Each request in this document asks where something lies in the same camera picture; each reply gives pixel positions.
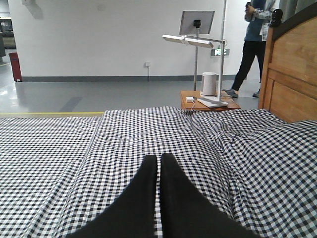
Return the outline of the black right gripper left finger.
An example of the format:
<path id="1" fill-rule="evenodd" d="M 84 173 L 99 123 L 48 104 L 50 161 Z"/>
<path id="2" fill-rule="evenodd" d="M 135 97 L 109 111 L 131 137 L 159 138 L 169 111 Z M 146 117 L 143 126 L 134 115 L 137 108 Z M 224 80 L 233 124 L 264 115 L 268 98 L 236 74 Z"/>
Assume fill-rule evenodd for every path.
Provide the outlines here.
<path id="1" fill-rule="evenodd" d="M 146 155 L 133 179 L 114 202 L 68 238 L 153 238 L 157 157 Z"/>

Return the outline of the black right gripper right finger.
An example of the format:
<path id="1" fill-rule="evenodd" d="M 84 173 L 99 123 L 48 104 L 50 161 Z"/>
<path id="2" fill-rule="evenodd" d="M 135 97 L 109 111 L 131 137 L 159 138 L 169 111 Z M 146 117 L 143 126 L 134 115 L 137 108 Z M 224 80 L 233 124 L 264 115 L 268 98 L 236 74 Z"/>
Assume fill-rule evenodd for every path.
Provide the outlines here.
<path id="1" fill-rule="evenodd" d="M 165 238 L 255 238 L 212 205 L 189 181 L 173 154 L 161 156 L 160 213 Z"/>

